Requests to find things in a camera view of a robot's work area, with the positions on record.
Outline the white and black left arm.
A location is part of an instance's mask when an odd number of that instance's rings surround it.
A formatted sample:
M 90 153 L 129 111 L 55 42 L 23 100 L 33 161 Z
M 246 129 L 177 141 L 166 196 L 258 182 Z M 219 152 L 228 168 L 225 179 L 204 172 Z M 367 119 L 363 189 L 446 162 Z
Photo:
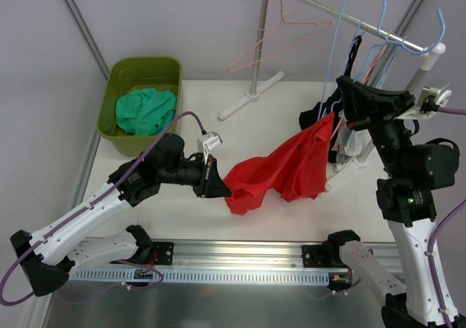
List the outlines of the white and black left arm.
M 32 233 L 14 233 L 10 242 L 33 295 L 51 294 L 77 273 L 109 262 L 149 264 L 155 246 L 140 225 L 96 241 L 86 238 L 158 194 L 162 184 L 190 186 L 198 198 L 229 197 L 231 191 L 211 154 L 221 142 L 216 132 L 206 133 L 197 140 L 197 152 L 185 157 L 184 140 L 166 133 L 149 152 L 119 166 L 94 195 L 55 222 Z

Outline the red tank top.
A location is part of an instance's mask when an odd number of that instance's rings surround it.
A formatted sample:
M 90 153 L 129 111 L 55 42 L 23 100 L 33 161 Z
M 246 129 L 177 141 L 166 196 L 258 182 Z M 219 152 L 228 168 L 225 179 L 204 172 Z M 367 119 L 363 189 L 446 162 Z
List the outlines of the red tank top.
M 236 164 L 224 179 L 232 193 L 226 198 L 230 212 L 242 216 L 259 208 L 269 190 L 288 203 L 324 192 L 333 120 L 328 114 L 268 156 Z

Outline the green tank top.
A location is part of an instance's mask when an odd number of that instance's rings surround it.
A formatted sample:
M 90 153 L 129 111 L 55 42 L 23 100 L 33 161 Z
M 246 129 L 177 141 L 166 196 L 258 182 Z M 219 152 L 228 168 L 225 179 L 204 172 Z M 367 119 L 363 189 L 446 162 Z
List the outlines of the green tank top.
M 116 102 L 116 125 L 133 136 L 154 136 L 174 119 L 177 96 L 169 90 L 134 90 Z

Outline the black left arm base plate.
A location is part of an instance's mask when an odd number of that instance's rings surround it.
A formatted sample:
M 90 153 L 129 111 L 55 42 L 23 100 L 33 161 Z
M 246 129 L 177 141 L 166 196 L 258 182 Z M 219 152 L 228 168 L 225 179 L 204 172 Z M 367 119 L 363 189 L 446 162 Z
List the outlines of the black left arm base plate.
M 148 265 L 171 266 L 173 264 L 175 244 L 169 241 L 153 241 L 148 258 Z

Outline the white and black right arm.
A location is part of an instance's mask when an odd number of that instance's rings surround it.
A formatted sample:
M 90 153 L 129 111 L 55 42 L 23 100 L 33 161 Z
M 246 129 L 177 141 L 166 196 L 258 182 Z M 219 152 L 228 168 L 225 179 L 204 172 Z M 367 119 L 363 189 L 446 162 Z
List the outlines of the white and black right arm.
M 379 301 L 386 327 L 463 327 L 446 285 L 437 237 L 435 190 L 451 187 L 459 147 L 448 139 L 411 142 L 406 120 L 430 118 L 446 102 L 440 93 L 380 90 L 346 76 L 337 79 L 347 126 L 367 130 L 386 179 L 376 183 L 376 201 L 395 240 L 404 279 L 393 278 L 352 230 L 332 233 L 323 243 L 326 261 L 354 271 Z

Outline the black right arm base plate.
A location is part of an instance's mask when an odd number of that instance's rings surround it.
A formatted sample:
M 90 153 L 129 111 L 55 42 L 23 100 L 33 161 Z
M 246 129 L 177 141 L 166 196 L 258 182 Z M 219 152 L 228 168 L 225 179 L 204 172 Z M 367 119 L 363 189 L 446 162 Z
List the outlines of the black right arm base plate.
M 304 268 L 346 268 L 341 261 L 339 249 L 322 243 L 320 245 L 302 245 L 301 258 Z

